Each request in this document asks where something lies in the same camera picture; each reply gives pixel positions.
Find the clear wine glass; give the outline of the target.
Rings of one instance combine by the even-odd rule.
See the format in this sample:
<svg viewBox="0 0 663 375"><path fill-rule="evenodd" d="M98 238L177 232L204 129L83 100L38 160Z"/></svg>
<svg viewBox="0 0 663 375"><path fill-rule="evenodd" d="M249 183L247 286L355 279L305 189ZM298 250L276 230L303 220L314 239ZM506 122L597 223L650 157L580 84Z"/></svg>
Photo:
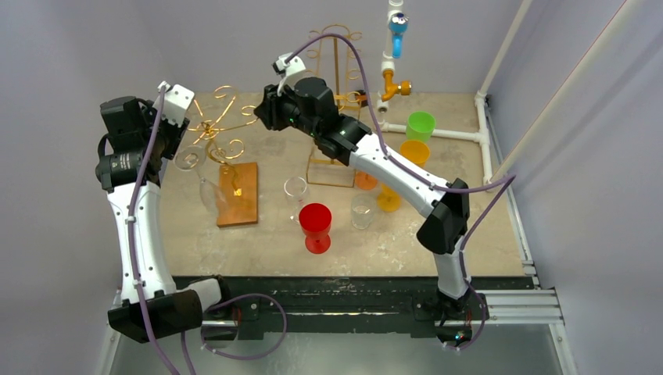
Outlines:
<svg viewBox="0 0 663 375"><path fill-rule="evenodd" d="M196 174L201 202L209 214L216 219L227 208L227 202L220 187L205 177L202 167L206 160L206 151L202 146L189 145L176 154L174 164L181 171Z"/></svg>

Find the gold swirl wine glass rack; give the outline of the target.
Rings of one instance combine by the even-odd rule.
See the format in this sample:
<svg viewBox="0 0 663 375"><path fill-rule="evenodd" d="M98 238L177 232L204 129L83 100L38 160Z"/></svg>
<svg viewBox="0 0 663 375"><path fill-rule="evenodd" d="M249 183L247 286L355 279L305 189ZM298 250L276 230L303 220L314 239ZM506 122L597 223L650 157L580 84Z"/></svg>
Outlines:
<svg viewBox="0 0 663 375"><path fill-rule="evenodd" d="M189 129L190 132L197 134L192 145L202 146L206 151L207 160L202 167L205 177L217 184L226 198L227 208L216 219L211 216L219 228L256 224L258 223L257 164L236 162L236 159L245 152L242 140L231 139L225 146L217 143L217 136L220 133L247 127L256 121L248 120L233 127L223 127L221 122L233 108L238 93L234 87L224 85L214 90L213 97L225 104L220 114L206 116L199 102L194 100L199 123Z"/></svg>

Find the red plastic goblet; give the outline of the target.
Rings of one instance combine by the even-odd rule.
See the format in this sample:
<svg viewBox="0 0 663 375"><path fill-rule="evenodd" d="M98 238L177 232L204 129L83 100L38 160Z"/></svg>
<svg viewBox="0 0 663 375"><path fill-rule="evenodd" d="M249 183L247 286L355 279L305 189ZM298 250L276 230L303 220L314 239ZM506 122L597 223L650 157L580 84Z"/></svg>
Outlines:
<svg viewBox="0 0 663 375"><path fill-rule="evenodd" d="M299 212L299 223L309 252L319 255L329 250L332 213L326 205L321 203L305 205Z"/></svg>

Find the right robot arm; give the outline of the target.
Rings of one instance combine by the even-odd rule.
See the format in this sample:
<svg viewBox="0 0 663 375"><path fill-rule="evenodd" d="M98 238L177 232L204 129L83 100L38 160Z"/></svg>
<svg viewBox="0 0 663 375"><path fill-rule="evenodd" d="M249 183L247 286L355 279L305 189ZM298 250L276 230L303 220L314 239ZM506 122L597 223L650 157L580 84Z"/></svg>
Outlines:
<svg viewBox="0 0 663 375"><path fill-rule="evenodd" d="M431 175L384 145L369 126L339 112L321 78L306 77L283 89L268 84L254 113L268 130L303 132L329 159L375 177L409 202L425 220L416 237L433 254L441 312L457 318L468 310L471 279L461 242L468 232L470 203L463 180Z"/></svg>

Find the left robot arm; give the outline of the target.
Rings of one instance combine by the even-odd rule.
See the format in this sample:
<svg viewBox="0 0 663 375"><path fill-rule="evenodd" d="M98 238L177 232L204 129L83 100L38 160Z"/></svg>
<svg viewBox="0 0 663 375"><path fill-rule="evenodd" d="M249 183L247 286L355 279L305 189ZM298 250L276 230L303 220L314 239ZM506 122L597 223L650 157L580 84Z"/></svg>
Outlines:
<svg viewBox="0 0 663 375"><path fill-rule="evenodd" d="M113 211L123 272L120 304L107 317L115 331L138 343L199 328L204 312L222 320L233 309L219 276L177 288L159 228L159 172L164 159L175 157L193 98L125 96L100 105L107 132L98 144L95 175Z"/></svg>

